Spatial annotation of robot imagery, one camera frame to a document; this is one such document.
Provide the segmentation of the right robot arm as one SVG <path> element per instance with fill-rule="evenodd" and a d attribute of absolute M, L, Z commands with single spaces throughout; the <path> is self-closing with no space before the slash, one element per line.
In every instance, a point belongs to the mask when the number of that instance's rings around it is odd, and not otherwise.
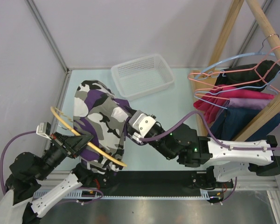
<path fill-rule="evenodd" d="M 204 167 L 211 187 L 248 172 L 257 176 L 280 174 L 280 156 L 274 154 L 272 136 L 252 142 L 218 140 L 213 134 L 198 136 L 195 129 L 184 123 L 193 114 L 190 112 L 165 131 L 155 116 L 136 111 L 128 121 L 129 138 L 138 145 L 149 144 L 167 160 L 177 159 L 190 168 Z"/>

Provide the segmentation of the purple camouflage trousers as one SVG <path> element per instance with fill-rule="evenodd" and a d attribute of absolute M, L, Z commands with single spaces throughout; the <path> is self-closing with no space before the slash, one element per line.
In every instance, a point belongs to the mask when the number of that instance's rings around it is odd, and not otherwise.
<path fill-rule="evenodd" d="M 127 136 L 130 105 L 98 80 L 85 80 L 74 96 L 73 127 L 91 143 L 121 161 Z"/>

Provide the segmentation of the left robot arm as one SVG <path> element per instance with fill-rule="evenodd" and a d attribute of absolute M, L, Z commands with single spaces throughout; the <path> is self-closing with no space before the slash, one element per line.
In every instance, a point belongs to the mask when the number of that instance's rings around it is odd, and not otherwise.
<path fill-rule="evenodd" d="M 0 224 L 38 224 L 68 193 L 94 181 L 91 172 L 77 165 L 60 184 L 33 200 L 41 187 L 39 181 L 45 180 L 66 157 L 77 158 L 93 139 L 92 134 L 67 136 L 58 132 L 41 136 L 50 140 L 50 147 L 42 157 L 24 152 L 9 167 L 11 175 L 3 186 L 6 193 L 0 201 Z"/>

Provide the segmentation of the yellow clothes hanger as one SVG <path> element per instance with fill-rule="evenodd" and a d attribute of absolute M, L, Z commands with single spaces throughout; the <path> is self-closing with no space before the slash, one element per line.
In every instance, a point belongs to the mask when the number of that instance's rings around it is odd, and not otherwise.
<path fill-rule="evenodd" d="M 62 111 L 60 111 L 58 108 L 51 106 L 50 110 L 52 112 L 52 114 L 54 115 L 54 117 L 61 122 L 64 127 L 66 127 L 69 131 L 71 131 L 75 136 L 80 136 L 81 134 L 79 134 L 76 130 L 74 130 L 63 118 L 60 117 L 63 116 L 65 118 L 68 119 L 69 122 L 73 123 L 72 119 L 68 116 L 66 116 Z M 127 165 L 121 161 L 116 160 L 115 158 L 111 157 L 110 155 L 108 155 L 107 153 L 105 153 L 104 151 L 102 151 L 100 148 L 98 148 L 97 146 L 95 146 L 94 144 L 92 144 L 91 142 L 88 142 L 87 145 L 89 147 L 91 147 L 92 149 L 94 149 L 97 153 L 99 153 L 100 155 L 104 156 L 105 158 L 109 159 L 110 161 L 112 161 L 113 163 L 122 166 L 122 167 L 127 167 Z"/>

